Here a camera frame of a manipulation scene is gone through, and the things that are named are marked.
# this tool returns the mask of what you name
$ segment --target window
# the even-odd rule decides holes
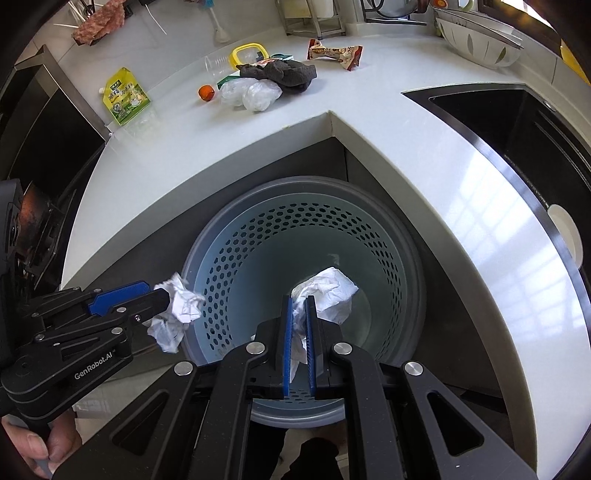
[[[561,56],[560,35],[523,0],[478,0],[478,10],[515,27]]]

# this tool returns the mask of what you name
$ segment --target white countertop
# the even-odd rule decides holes
[[[305,38],[262,35],[261,42],[270,52],[305,58]],[[522,80],[510,70],[464,60],[434,37],[340,37],[323,43],[362,44],[361,66],[347,72],[334,61],[315,61],[318,78],[308,91],[284,95],[263,113],[224,108],[219,100],[201,102],[196,90],[208,82],[200,63],[151,91],[150,108],[114,133],[92,174],[74,223],[63,286],[87,286],[214,192],[336,136],[380,181],[442,264],[491,358],[516,448],[537,464],[541,480],[552,478],[591,422],[591,350],[572,281],[548,234],[503,175],[401,94]],[[532,86],[567,118],[578,115],[552,88]],[[589,126],[581,125],[580,133],[590,138]]]

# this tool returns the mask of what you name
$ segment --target small orange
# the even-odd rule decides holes
[[[201,100],[203,100],[204,102],[208,102],[216,94],[216,91],[213,89],[211,85],[203,85],[199,89],[198,94],[201,97]]]

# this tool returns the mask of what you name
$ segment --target backsplash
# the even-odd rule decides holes
[[[195,60],[223,47],[214,42],[209,13],[184,0],[156,0],[150,12],[166,31],[160,30],[146,7],[134,1],[133,16],[119,30],[89,47],[72,40],[73,29],[54,24],[74,24],[64,7],[33,38],[21,59],[46,44],[74,86],[105,123],[112,117],[98,90],[121,67],[131,70],[145,90]],[[281,27],[274,0],[219,0],[214,10],[231,41]]]

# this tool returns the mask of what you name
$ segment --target blue gripper pad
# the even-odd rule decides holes
[[[291,369],[291,332],[294,327],[293,301],[287,302],[287,318],[285,319],[285,338],[283,343],[283,396],[290,396],[290,369]]]
[[[310,385],[310,395],[316,395],[316,356],[314,355],[314,341],[312,335],[312,315],[308,300],[304,303],[306,311],[306,356],[308,359],[308,384]]]
[[[104,316],[109,313],[111,307],[128,300],[133,300],[150,291],[151,288],[146,282],[139,281],[125,287],[116,288],[115,290],[99,293],[94,301],[88,305],[88,310],[92,315]]]

